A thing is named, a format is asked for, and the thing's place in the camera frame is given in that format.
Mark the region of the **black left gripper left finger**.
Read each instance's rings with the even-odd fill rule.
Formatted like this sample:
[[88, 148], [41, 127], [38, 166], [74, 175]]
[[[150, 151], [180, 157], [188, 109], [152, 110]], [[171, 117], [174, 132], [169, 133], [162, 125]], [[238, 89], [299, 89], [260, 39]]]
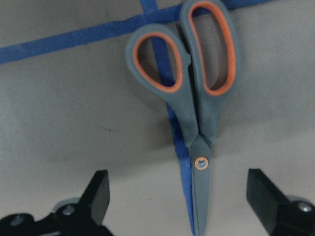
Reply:
[[82, 194], [78, 205], [88, 211], [96, 225], [101, 225], [110, 202], [109, 177], [107, 170], [98, 170]]

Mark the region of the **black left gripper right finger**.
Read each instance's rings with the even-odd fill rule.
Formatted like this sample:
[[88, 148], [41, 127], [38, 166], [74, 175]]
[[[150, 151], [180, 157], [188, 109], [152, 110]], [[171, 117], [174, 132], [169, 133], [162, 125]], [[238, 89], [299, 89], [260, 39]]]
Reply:
[[273, 234], [289, 206], [289, 199], [261, 169], [249, 169], [246, 198], [267, 233]]

